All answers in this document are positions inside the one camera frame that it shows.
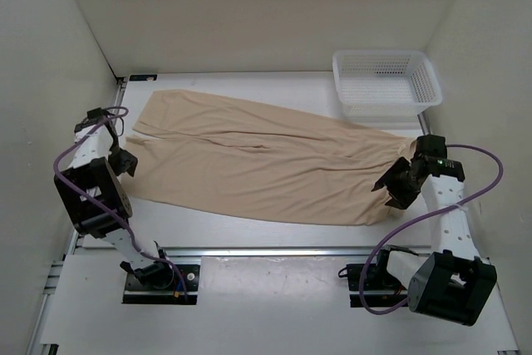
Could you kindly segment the beige trousers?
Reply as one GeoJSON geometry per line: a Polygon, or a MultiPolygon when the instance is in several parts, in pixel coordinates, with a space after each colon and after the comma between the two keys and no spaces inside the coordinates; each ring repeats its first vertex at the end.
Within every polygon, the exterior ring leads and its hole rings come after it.
{"type": "Polygon", "coordinates": [[[348,121],[187,90],[155,91],[126,138],[126,193],[193,210],[292,224],[371,225],[376,181],[416,142],[348,121]]]}

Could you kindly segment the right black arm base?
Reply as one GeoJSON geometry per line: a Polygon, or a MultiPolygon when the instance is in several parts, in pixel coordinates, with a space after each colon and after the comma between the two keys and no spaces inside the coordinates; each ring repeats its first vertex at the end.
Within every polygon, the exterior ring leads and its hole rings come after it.
{"type": "MultiPolygon", "coordinates": [[[[370,308],[390,308],[407,298],[407,288],[387,272],[389,251],[381,250],[367,270],[364,281],[364,298],[370,308]]],[[[350,307],[363,308],[359,297],[359,279],[364,263],[347,264],[337,272],[339,279],[346,279],[350,307]]]]}

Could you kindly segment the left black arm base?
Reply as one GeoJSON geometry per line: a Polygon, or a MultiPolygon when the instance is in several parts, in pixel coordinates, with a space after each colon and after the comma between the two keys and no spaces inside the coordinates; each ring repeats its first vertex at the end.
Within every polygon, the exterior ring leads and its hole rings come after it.
{"type": "Polygon", "coordinates": [[[135,305],[196,305],[200,285],[199,264],[177,264],[184,284],[173,269],[156,266],[138,279],[129,263],[122,261],[126,282],[122,295],[123,304],[135,305]]]}

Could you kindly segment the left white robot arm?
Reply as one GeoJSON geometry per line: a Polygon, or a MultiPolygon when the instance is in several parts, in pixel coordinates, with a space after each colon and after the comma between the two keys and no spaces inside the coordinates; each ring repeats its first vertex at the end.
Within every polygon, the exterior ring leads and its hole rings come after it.
{"type": "Polygon", "coordinates": [[[110,244],[124,257],[121,267],[141,284],[170,286],[176,273],[165,251],[143,243],[130,226],[132,206],[120,176],[132,177],[137,158],[121,148],[116,123],[129,110],[97,107],[74,128],[74,144],[54,161],[54,184],[75,231],[110,244]]]}

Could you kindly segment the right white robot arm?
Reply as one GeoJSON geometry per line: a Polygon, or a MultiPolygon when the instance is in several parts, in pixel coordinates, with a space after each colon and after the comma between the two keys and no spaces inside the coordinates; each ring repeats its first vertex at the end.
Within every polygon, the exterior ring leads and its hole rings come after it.
{"type": "Polygon", "coordinates": [[[470,236],[466,205],[494,189],[504,169],[500,160],[495,180],[484,189],[466,196],[462,164],[447,156],[442,136],[416,139],[410,160],[399,158],[374,184],[390,196],[387,206],[406,210],[417,197],[427,212],[396,228],[400,233],[422,221],[431,225],[431,252],[424,257],[407,248],[392,246],[392,234],[371,252],[359,277],[358,294],[377,283],[383,288],[405,288],[399,304],[413,313],[443,319],[468,327],[481,314],[497,281],[496,269],[485,263],[470,236]]]}

